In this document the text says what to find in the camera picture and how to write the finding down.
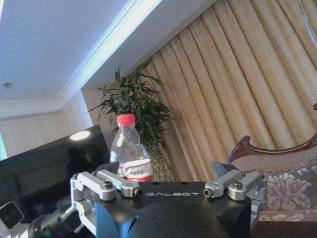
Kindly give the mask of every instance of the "black screen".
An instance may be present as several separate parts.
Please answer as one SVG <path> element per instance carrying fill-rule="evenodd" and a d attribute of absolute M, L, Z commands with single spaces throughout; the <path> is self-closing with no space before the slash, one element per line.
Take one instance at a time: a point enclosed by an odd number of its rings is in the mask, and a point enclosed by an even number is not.
<path fill-rule="evenodd" d="M 14 201 L 24 214 L 22 222 L 70 205 L 74 173 L 92 172 L 109 162 L 109 151 L 99 125 L 90 135 L 73 141 L 69 136 L 0 162 L 0 206 Z"/>
<path fill-rule="evenodd" d="M 22 220 L 22 215 L 16 206 L 9 202 L 0 209 L 0 219 L 7 228 L 11 229 Z"/>

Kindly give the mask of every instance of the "green light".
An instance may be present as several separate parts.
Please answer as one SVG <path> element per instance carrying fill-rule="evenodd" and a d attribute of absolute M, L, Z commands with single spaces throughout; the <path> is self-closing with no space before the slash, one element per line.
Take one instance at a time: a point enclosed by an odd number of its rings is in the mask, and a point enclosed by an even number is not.
<path fill-rule="evenodd" d="M 51 236 L 52 236 L 50 230 L 45 230 L 45 231 L 44 231 L 44 235 L 45 235 L 46 237 L 51 237 Z"/>

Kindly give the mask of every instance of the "ceiling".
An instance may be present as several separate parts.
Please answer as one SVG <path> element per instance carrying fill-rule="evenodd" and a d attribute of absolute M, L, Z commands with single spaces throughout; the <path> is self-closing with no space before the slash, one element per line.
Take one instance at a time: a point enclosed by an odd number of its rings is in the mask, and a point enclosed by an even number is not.
<path fill-rule="evenodd" d="M 112 81 L 119 65 L 125 74 L 146 60 L 215 1 L 4 0 L 0 119 L 61 110 L 81 88 Z"/>
<path fill-rule="evenodd" d="M 5 0 L 0 100 L 54 97 L 127 0 Z"/>

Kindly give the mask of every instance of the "silver metal bracket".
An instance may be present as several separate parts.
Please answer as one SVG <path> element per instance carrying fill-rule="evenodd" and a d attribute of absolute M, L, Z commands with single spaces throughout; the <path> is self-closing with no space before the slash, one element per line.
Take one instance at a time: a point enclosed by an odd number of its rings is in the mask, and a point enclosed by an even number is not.
<path fill-rule="evenodd" d="M 136 198 L 142 195 L 137 182 L 127 181 L 107 170 L 82 172 L 70 179 L 71 210 L 77 210 L 80 221 L 92 234 L 96 235 L 95 202 L 92 197 L 97 194 L 103 202 L 116 199 L 117 190 L 124 197 Z"/>
<path fill-rule="evenodd" d="M 208 181 L 205 183 L 204 196 L 208 198 L 222 197 L 224 190 L 235 181 L 242 179 L 242 177 L 243 173 L 241 171 L 231 170 L 215 181 Z"/>
<path fill-rule="evenodd" d="M 142 190 L 137 182 L 127 181 L 124 178 L 114 175 L 107 170 L 98 171 L 96 176 L 102 180 L 109 180 L 114 186 L 121 192 L 124 197 L 140 197 L 142 195 Z"/>
<path fill-rule="evenodd" d="M 244 175 L 239 170 L 231 170 L 215 181 L 206 182 L 203 193 L 207 198 L 216 198 L 223 196 L 225 189 L 228 189 L 228 197 L 233 201 L 251 199 L 252 229 L 266 204 L 267 180 L 264 175 L 257 172 Z"/>

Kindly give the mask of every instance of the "chair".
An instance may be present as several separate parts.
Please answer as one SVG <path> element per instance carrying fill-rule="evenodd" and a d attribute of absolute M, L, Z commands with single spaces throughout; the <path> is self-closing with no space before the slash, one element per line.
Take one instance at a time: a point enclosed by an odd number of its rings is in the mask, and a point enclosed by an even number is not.
<path fill-rule="evenodd" d="M 228 164 L 267 178 L 267 205 L 260 221 L 317 221 L 317 133 L 307 142 L 284 150 L 267 150 L 244 136 Z"/>

